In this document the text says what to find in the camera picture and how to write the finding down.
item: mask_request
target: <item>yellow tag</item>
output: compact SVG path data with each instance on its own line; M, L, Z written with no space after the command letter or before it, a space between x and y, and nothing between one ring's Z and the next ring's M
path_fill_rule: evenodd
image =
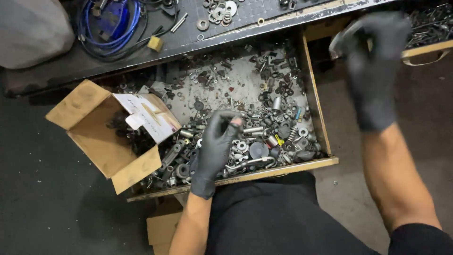
M275 135L275 138L277 138L277 141L279 142L279 145L282 146L284 144L283 139L280 139L278 135Z

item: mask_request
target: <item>black glove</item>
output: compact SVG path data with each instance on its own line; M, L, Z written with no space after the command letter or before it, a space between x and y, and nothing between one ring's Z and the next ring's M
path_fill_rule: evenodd
M396 121L393 83L410 21L399 12L374 13L355 28L372 38L371 52L360 47L357 34L344 36L349 89L361 131L383 131Z
M206 200L214 195L216 175L225 168L231 142L237 139L242 125L240 116L238 112L227 110L218 110L212 115L209 125L203 132L198 167L192 177L193 194Z

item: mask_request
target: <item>drawer handle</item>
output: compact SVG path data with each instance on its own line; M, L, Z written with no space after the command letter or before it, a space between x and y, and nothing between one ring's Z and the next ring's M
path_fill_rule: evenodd
M403 63L405 63L406 65L410 65L410 66L419 66L419 65L426 65L426 64L432 64L434 62L437 62L441 59L443 59L448 53L450 53L450 49L443 49L442 50L442 54L439 56L439 58L435 61L432 61L432 62L428 62L428 63L423 63L423 64L412 64L410 62L410 58L405 58L403 59Z

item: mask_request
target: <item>spring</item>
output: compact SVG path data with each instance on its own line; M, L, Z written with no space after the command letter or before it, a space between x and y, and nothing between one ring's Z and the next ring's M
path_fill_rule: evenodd
M289 137L288 137L288 141L290 142L293 142L294 138L296 137L296 134L297 134L297 131L299 129L297 128L297 126L294 126L291 128L291 132L289 133Z

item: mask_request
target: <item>forearm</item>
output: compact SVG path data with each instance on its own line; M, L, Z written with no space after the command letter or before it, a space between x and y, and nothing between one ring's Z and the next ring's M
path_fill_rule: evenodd
M366 184L389 233L416 222L441 228L433 199L396 123L381 133L363 133L362 151Z
M187 204L173 236L169 255L202 255L206 241L212 198L205 200L189 193Z

